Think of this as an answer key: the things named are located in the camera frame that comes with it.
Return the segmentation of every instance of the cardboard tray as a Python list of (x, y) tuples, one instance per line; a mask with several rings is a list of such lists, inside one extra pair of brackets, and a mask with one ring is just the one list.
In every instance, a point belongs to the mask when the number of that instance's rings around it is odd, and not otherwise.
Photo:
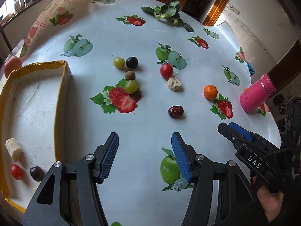
[[(13, 71), (0, 95), (0, 190), (4, 199), (25, 212), (39, 185), (30, 168), (45, 173), (55, 161), (64, 160), (64, 113), (71, 72), (64, 60), (33, 63)], [(18, 162), (5, 142), (15, 138), (23, 149)], [(10, 173), (12, 164), (24, 171), (22, 180)]]

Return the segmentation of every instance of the blue rubber grip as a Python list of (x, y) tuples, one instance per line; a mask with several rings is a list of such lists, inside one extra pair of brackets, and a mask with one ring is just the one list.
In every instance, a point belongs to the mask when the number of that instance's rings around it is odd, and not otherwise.
[(189, 161), (185, 155), (185, 152), (182, 149), (182, 146), (181, 146), (177, 136), (174, 133), (171, 136), (171, 146), (173, 148), (173, 152), (175, 154), (182, 177), (188, 183), (190, 183), (190, 181), (192, 179), (192, 175), (190, 174)]
[(103, 182), (106, 178), (108, 178), (109, 173), (111, 171), (111, 167), (119, 147), (119, 136), (115, 134), (114, 138), (112, 139), (107, 153), (101, 163), (101, 173), (99, 175), (99, 179)]
[(234, 130), (239, 132), (241, 135), (243, 135), (246, 140), (248, 140), (250, 142), (253, 141), (253, 138), (252, 138), (251, 134), (246, 129), (244, 129), (241, 126), (237, 125), (235, 122), (230, 122), (229, 127), (233, 128)]

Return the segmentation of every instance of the door frame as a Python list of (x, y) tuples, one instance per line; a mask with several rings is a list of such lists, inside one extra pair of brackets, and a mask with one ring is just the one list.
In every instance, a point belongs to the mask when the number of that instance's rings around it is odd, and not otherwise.
[(214, 26), (229, 0), (216, 0), (205, 18), (204, 26)]

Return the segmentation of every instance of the green grape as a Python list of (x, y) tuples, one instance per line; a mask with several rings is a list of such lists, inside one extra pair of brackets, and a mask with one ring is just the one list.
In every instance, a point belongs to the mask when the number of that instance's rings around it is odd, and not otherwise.
[(125, 65), (125, 61), (123, 58), (115, 58), (113, 60), (113, 65), (118, 68), (118, 69), (121, 69), (124, 65)]
[(128, 94), (136, 92), (139, 88), (139, 83), (135, 80), (129, 80), (126, 82), (124, 89)]

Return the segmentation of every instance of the banana piece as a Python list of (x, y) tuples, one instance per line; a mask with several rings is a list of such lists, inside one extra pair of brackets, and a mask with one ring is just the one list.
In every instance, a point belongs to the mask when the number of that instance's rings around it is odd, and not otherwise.
[(12, 138), (12, 139), (8, 139), (5, 142), (5, 146), (7, 148), (7, 151), (9, 152), (9, 155), (14, 160), (14, 162), (17, 162), (20, 159), (20, 155), (23, 152), (20, 145), (17, 143), (17, 141), (14, 138)]
[(177, 91), (181, 87), (181, 81), (175, 76), (171, 76), (167, 81), (167, 87), (169, 90)]

